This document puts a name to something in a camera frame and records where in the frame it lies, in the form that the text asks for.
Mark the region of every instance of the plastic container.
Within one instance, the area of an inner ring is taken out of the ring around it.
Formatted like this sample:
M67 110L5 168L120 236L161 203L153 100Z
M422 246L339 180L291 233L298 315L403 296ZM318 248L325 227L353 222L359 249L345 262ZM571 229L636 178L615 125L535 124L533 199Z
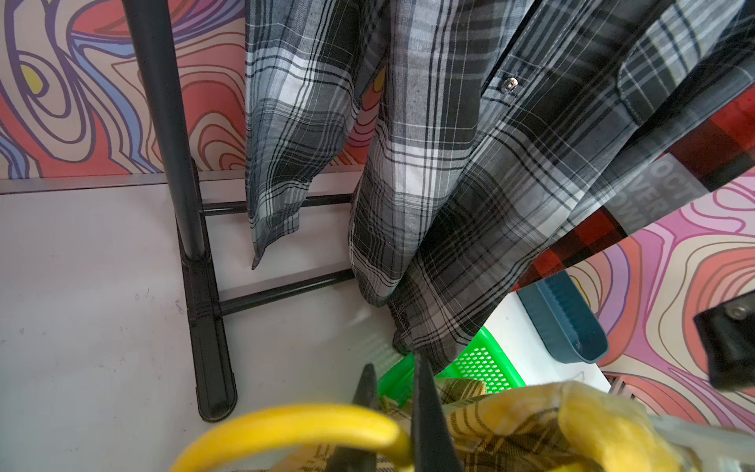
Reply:
M485 382L488 393L524 387L506 354L493 335L482 328L459 357L436 378L471 378ZM378 395L404 406L414 388L414 354L409 354L377 381Z
M609 352L609 340L566 272L517 292L548 353L564 364L595 363Z

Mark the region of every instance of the white floor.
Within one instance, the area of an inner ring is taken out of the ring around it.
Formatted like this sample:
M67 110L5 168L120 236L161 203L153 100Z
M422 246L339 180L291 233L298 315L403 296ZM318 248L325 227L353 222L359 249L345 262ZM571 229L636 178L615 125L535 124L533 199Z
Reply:
M324 174L313 191L355 183ZM243 199L240 180L202 186L208 200ZM3 195L0 216L0 470L167 470L211 427L196 412L167 187ZM348 267L348 217L348 205L305 208L255 271L245 216L209 218L221 298ZM354 281L228 316L226 333L234 415L347 402L366 362L380 374L399 358L388 310Z

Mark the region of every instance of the gray plaid shirt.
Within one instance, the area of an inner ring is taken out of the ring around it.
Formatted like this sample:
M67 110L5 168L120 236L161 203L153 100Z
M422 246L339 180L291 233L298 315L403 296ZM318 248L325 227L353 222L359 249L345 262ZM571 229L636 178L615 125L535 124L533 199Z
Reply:
M248 2L255 265L386 70L351 261L447 365L535 256L755 76L755 0Z

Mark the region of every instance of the rack leg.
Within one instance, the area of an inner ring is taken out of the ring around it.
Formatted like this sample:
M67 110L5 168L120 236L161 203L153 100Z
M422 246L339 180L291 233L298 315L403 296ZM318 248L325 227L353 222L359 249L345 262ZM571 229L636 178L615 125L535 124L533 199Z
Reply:
M351 269L339 270L338 272L328 273L324 276L313 277L312 279L294 282L282 287L269 288L261 292L242 295L241 297L224 300L220 303L221 316L238 313L239 311L248 310L249 308L259 307L272 301L282 300L283 298L293 297L303 293L317 290L318 288L327 287L339 282L346 282L354 278L354 272Z
M220 421L236 406L236 382L199 179L189 151L167 0L123 0L178 225L199 415Z
M230 415L239 396L231 370L226 329L217 295L215 267L212 264L212 251L204 218L202 235L207 246L203 259L191 261L182 254L181 265L199 416L205 421L215 422Z

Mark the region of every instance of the yellow hanger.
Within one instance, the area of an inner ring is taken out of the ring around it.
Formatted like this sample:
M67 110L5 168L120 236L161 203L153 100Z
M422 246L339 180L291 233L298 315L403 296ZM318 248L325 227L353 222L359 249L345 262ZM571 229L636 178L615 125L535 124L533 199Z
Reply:
M414 472L411 438L392 419L353 405L291 405L228 421L191 443L171 472L205 472L268 449L335 444L382 454Z

